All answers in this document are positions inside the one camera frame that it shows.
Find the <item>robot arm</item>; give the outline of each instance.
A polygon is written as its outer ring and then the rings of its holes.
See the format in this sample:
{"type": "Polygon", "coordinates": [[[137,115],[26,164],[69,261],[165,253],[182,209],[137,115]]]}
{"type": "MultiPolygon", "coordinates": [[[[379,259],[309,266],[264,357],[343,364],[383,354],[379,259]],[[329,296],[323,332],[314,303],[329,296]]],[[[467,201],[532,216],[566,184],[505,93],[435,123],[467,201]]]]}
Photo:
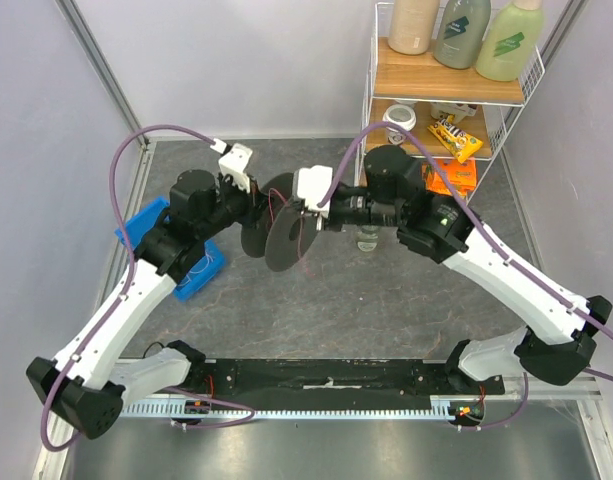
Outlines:
{"type": "Polygon", "coordinates": [[[128,271],[99,310],[52,360],[37,357],[26,374],[42,402],[60,372],[66,377],[51,410],[84,433],[97,438],[118,418],[124,405],[182,383],[191,366],[205,356],[182,341],[129,365],[116,362],[153,309],[204,256],[204,243],[239,222],[259,216],[266,197],[246,173],[251,150],[235,144],[219,162],[215,177],[203,170],[179,176],[170,191],[170,207],[135,249],[136,269],[130,289],[121,293],[128,271]],[[79,355],[73,354],[116,299],[120,303],[79,355]]]}
{"type": "MultiPolygon", "coordinates": [[[[492,376],[519,375],[524,370],[545,382],[565,385],[588,366],[596,347],[592,337],[597,331],[573,311],[580,309],[605,324],[612,309],[606,299],[584,298],[565,289],[512,252],[484,225],[485,232],[510,255],[504,260],[452,197],[425,191],[420,161],[401,148],[374,149],[366,155],[364,165],[367,187],[361,200],[353,204],[344,200],[344,195],[334,195],[328,210],[318,213],[326,216],[320,222],[324,229],[338,230],[344,223],[397,226],[397,238],[409,250],[473,280],[526,323],[526,327],[507,335],[460,342],[446,371],[457,390],[466,390],[492,376]],[[511,262],[559,292],[572,307],[559,303],[511,262]]],[[[307,183],[317,183],[311,175],[309,172],[306,176],[307,183]]],[[[327,181],[328,176],[322,174],[320,183],[327,181]]],[[[304,205],[321,199],[319,190],[312,198],[304,198],[309,194],[303,188],[304,205]]]]}
{"type": "MultiPolygon", "coordinates": [[[[245,172],[251,153],[236,144],[224,154],[218,185],[213,175],[203,170],[180,175],[170,191],[170,208],[162,212],[135,249],[137,270],[128,293],[120,294],[121,282],[127,278],[124,275],[109,299],[64,349],[52,360],[38,357],[29,366],[27,376],[44,402],[57,376],[70,360],[74,362],[51,410],[88,438],[107,431],[124,405],[182,383],[192,365],[205,359],[202,353],[175,341],[157,355],[129,366],[115,365],[150,312],[204,256],[204,242],[234,223],[242,225],[244,251],[265,257],[274,271],[293,266],[319,231],[339,231],[344,224],[380,225],[396,227],[400,243],[409,250],[481,285],[527,327],[489,340],[460,342],[445,372],[458,391],[491,376],[516,375],[523,370],[564,385],[588,366],[596,330],[510,268],[509,261],[492,251],[452,197],[426,191],[419,160],[411,159],[401,148],[372,150],[364,160],[367,186],[339,185],[321,207],[318,202],[332,183],[330,167],[300,169],[294,176],[282,174],[260,189],[245,172]],[[270,208],[275,212],[272,222],[270,208]],[[121,304],[75,358],[72,352],[118,295],[121,304]]],[[[492,230],[485,228],[502,245],[492,230]]],[[[606,322],[611,306],[605,299],[585,299],[569,292],[509,253],[573,305],[606,322]]]]}

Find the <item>white bracket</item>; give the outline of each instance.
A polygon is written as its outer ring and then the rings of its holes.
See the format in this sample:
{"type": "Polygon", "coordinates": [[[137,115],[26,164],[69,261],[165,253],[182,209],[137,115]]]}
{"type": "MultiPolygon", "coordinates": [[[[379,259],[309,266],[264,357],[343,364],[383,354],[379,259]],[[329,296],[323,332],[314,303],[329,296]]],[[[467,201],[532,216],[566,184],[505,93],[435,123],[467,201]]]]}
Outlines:
{"type": "Polygon", "coordinates": [[[124,406],[146,398],[172,385],[179,385],[186,379],[190,361],[172,348],[164,348],[157,355],[132,363],[118,363],[113,368],[110,381],[123,385],[124,406]]]}
{"type": "Polygon", "coordinates": [[[301,200],[304,200],[306,210],[313,213],[320,213],[328,218],[330,212],[330,201],[323,207],[318,207],[324,195],[333,183],[333,168],[323,165],[315,165],[311,168],[300,168],[295,172],[295,184],[293,193],[301,200]]]}
{"type": "Polygon", "coordinates": [[[217,153],[224,153],[226,151],[226,148],[228,147],[228,144],[226,142],[224,142],[223,140],[220,140],[219,138],[213,138],[213,143],[210,148],[215,150],[217,153]]]}
{"type": "Polygon", "coordinates": [[[246,193],[250,193],[250,177],[246,174],[246,167],[252,155],[250,148],[236,143],[230,152],[219,159],[222,175],[231,175],[235,185],[246,193]]]}
{"type": "Polygon", "coordinates": [[[483,382],[495,375],[520,376],[524,368],[515,349],[526,336],[526,327],[488,340],[471,340],[459,356],[459,369],[483,382]]]}

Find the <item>red wire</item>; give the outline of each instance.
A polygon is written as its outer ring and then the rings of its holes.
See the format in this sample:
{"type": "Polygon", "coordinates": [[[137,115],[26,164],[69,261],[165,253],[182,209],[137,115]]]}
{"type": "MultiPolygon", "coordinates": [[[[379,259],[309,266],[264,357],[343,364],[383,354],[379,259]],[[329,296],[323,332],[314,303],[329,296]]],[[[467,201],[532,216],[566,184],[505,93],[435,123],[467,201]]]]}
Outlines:
{"type": "Polygon", "coordinates": [[[477,406],[477,405],[484,406],[484,399],[485,398],[486,398],[486,387],[484,387],[483,385],[480,385],[479,386],[479,400],[477,401],[475,406],[477,406]]]}
{"type": "Polygon", "coordinates": [[[204,381],[210,386],[210,398],[215,398],[215,384],[213,383],[213,376],[208,375],[208,379],[204,381]]]}
{"type": "Polygon", "coordinates": [[[271,201],[271,197],[273,196],[273,194],[277,195],[279,199],[284,203],[284,205],[288,203],[288,200],[286,200],[284,196],[281,193],[279,193],[278,190],[274,188],[271,188],[268,190],[268,209],[270,211],[270,224],[271,225],[275,223],[275,215],[273,214],[273,202],[271,201]]]}

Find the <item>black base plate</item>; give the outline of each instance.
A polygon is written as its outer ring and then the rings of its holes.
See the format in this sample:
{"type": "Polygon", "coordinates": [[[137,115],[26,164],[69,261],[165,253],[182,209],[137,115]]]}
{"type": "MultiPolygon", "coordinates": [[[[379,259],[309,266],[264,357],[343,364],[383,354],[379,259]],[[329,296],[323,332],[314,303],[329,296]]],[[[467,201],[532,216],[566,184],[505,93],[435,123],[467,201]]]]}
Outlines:
{"type": "MultiPolygon", "coordinates": [[[[479,395],[457,392],[443,363],[423,360],[234,360],[195,365],[183,388],[207,393],[212,376],[215,396],[257,410],[400,410],[427,409],[431,395],[479,395]],[[361,388],[304,389],[325,385],[361,388]]],[[[487,396],[504,394],[504,383],[482,382],[487,396]]]]}

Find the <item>beige bottle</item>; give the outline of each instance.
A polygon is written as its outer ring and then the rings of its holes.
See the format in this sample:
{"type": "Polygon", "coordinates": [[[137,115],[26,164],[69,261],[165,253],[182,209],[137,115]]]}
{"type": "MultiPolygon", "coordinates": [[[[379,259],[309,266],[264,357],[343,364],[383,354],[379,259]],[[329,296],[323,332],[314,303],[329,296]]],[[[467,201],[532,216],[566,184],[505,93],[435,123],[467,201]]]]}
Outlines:
{"type": "Polygon", "coordinates": [[[399,53],[420,55],[428,50],[439,0],[395,0],[388,45],[399,53]]]}

